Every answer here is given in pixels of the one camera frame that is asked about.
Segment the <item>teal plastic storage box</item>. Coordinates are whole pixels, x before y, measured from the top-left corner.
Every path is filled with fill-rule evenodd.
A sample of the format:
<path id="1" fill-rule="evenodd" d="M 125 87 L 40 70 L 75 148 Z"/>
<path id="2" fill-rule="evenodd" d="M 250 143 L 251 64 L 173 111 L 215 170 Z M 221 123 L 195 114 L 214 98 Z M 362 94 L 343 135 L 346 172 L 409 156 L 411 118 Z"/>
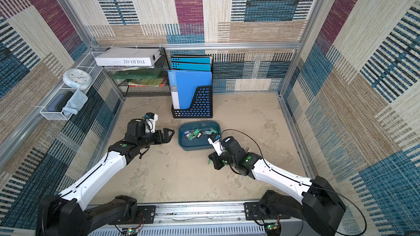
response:
<path id="1" fill-rule="evenodd" d="M 185 151 L 213 149 L 208 141 L 211 134 L 222 133 L 216 121 L 196 121 L 182 124 L 178 129 L 178 144 Z"/>

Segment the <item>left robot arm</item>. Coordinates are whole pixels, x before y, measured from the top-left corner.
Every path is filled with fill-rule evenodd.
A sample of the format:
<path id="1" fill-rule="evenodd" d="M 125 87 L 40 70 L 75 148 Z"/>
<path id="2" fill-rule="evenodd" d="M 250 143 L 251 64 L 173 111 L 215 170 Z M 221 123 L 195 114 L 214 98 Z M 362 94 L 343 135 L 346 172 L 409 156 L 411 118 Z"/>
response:
<path id="1" fill-rule="evenodd" d="M 89 209 L 94 196 L 120 170 L 136 157 L 142 158 L 153 145 L 169 143 L 174 130 L 156 130 L 158 116 L 146 114 L 128 123 L 125 137 L 111 145 L 105 156 L 73 185 L 39 203 L 37 236 L 87 236 L 94 230 L 116 222 L 134 223 L 141 217 L 137 200 L 117 196 Z"/>

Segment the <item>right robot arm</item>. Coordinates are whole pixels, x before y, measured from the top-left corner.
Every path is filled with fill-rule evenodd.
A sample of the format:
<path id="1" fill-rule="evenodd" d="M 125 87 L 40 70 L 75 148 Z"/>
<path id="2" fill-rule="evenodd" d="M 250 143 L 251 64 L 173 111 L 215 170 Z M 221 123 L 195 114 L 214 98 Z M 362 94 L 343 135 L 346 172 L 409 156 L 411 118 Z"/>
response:
<path id="1" fill-rule="evenodd" d="M 219 135 L 211 135 L 207 140 L 215 150 L 208 158 L 216 170 L 229 166 L 239 175 L 284 192 L 266 191 L 259 201 L 261 216 L 296 217 L 321 236 L 336 234 L 346 206 L 326 179 L 320 176 L 310 179 L 281 169 L 258 154 L 246 152 L 232 136 L 221 139 Z"/>

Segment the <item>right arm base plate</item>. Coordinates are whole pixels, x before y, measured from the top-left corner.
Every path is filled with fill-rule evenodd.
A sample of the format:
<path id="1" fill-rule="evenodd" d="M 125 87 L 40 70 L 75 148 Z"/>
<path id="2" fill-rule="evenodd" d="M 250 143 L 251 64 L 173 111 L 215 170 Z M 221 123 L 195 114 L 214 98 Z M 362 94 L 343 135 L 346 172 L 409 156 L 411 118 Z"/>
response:
<path id="1" fill-rule="evenodd" d="M 283 220 L 291 218 L 289 215 L 276 215 L 274 213 L 269 213 L 268 210 L 262 210 L 258 202 L 244 202 L 243 207 L 247 221 Z"/>

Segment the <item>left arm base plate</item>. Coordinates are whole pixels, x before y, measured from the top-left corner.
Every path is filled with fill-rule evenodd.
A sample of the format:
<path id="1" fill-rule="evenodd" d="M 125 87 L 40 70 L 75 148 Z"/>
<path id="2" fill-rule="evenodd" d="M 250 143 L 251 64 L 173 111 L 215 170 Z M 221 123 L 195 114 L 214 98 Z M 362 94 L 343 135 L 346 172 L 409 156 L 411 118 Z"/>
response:
<path id="1" fill-rule="evenodd" d="M 156 212 L 156 205 L 138 205 L 137 206 L 137 214 L 134 218 L 123 218 L 112 223 L 109 225 L 140 225 L 142 224 L 149 225 L 154 223 L 155 219 L 155 212 Z"/>

